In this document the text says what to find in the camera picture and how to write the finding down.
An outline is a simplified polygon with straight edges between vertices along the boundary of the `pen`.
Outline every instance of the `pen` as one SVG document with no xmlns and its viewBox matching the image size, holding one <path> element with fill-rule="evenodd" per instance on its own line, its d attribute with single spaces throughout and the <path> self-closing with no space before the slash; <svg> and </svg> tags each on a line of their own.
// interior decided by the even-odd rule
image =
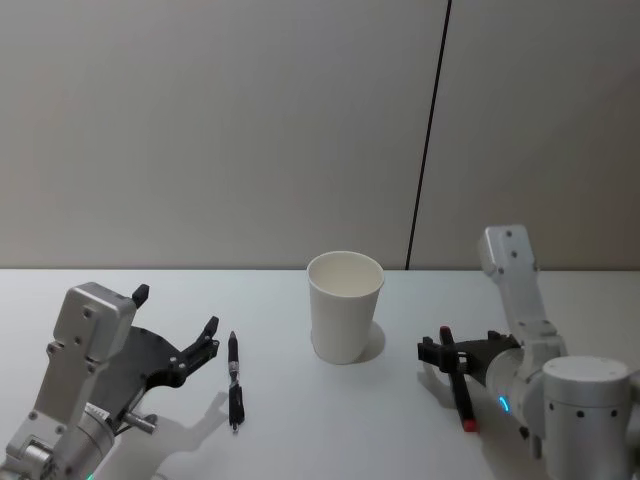
<svg viewBox="0 0 640 480">
<path fill-rule="evenodd" d="M 244 422 L 244 405 L 242 403 L 242 387 L 238 383 L 240 374 L 240 361 L 238 357 L 238 339 L 235 332 L 229 336 L 229 425 L 233 432 L 238 431 L 238 426 Z"/>
</svg>

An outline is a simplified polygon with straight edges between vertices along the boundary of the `white table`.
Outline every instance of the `white table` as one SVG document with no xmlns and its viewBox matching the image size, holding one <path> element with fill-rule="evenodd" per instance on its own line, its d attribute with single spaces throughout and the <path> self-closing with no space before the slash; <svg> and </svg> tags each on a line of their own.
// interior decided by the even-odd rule
<svg viewBox="0 0 640 480">
<path fill-rule="evenodd" d="M 466 434 L 448 387 L 417 360 L 418 340 L 442 324 L 460 340 L 506 331 L 497 288 L 479 272 L 387 272 L 375 316 L 384 350 L 336 367 L 311 347 L 301 271 L 0 271 L 2 445 L 35 401 L 65 291 L 86 281 L 123 294 L 151 285 L 135 324 L 178 348 L 212 314 L 221 319 L 218 358 L 181 389 L 145 397 L 141 410 L 160 416 L 156 433 L 123 435 L 98 480 L 546 478 L 481 387 L 470 383 L 481 431 Z M 640 273 L 542 273 L 540 285 L 571 353 L 640 368 Z M 235 436 L 225 402 L 232 329 L 247 410 Z"/>
</svg>

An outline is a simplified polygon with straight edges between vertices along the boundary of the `white wall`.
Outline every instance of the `white wall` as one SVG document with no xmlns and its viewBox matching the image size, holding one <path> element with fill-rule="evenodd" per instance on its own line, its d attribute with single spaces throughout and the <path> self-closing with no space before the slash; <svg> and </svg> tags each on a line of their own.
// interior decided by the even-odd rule
<svg viewBox="0 0 640 480">
<path fill-rule="evenodd" d="M 489 224 L 543 268 L 640 268 L 640 2 L 454 0 L 412 267 Z"/>
<path fill-rule="evenodd" d="M 4 0 L 0 266 L 402 266 L 445 8 Z"/>
</svg>

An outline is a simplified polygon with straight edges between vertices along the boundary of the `white paper cup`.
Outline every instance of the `white paper cup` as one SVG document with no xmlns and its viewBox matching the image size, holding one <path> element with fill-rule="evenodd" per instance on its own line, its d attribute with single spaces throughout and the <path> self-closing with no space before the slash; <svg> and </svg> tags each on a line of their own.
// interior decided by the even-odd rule
<svg viewBox="0 0 640 480">
<path fill-rule="evenodd" d="M 384 270 L 355 252 L 329 252 L 307 267 L 311 341 L 318 356 L 338 365 L 356 360 L 369 341 Z"/>
</svg>

